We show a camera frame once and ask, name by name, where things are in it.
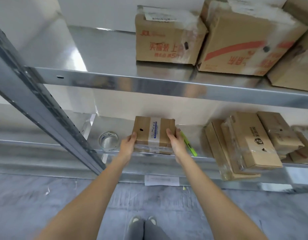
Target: hand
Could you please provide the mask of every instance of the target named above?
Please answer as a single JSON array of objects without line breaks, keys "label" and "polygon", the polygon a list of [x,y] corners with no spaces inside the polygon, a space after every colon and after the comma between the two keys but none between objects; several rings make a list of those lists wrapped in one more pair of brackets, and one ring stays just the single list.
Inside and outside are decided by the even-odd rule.
[{"label": "hand", "polygon": [[188,153],[186,151],[184,138],[180,134],[180,129],[176,128],[175,132],[176,137],[173,135],[170,129],[166,129],[167,136],[171,140],[172,148],[175,153],[175,159],[179,164],[181,164],[180,158],[182,158],[184,155],[188,155]]},{"label": "hand", "polygon": [[126,137],[121,142],[121,149],[118,153],[118,158],[122,158],[126,163],[131,159],[132,153],[134,151],[134,144],[136,141],[137,134],[133,132],[130,136]]}]

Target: forearm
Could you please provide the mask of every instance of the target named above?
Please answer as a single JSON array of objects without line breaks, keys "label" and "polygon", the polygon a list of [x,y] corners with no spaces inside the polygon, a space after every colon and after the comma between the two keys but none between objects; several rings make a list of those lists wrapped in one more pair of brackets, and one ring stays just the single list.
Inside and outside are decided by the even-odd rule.
[{"label": "forearm", "polygon": [[122,156],[115,158],[82,193],[55,216],[37,239],[96,239],[125,163]]},{"label": "forearm", "polygon": [[189,155],[181,157],[180,164],[205,213],[215,240],[267,239],[255,223],[211,181]]}]

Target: person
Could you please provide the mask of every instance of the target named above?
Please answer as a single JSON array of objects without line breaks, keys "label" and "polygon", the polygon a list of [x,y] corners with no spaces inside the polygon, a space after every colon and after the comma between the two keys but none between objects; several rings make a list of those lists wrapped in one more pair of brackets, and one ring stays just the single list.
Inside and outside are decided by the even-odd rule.
[{"label": "person", "polygon": [[[214,239],[267,239],[257,225],[212,182],[187,153],[180,130],[176,129],[176,137],[169,129],[166,133],[171,141],[176,161],[182,166],[196,194]],[[120,152],[111,164],[51,220],[36,240],[95,240],[123,168],[131,159],[135,141],[136,133],[122,140]],[[154,217],[150,217],[147,221],[133,217],[126,238],[170,239],[157,225]]]}]

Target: person's left arm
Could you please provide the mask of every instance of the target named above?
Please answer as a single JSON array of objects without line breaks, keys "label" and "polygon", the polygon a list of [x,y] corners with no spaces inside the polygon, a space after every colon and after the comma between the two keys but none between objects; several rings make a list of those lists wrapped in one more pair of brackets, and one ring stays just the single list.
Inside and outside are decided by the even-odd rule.
[{"label": "person's left arm", "polygon": [[136,133],[122,140],[110,165],[42,230],[36,240],[94,240],[123,168],[134,150]]}]

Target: person's right arm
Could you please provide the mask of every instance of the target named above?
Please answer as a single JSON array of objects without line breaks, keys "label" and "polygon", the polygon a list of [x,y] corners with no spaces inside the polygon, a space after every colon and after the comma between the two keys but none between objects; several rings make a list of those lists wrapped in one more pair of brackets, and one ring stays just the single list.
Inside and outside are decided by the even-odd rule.
[{"label": "person's right arm", "polygon": [[171,140],[176,161],[182,166],[196,194],[212,229],[214,239],[267,240],[258,226],[199,168],[187,153],[179,130],[176,129],[176,137],[169,129],[166,132]]}]

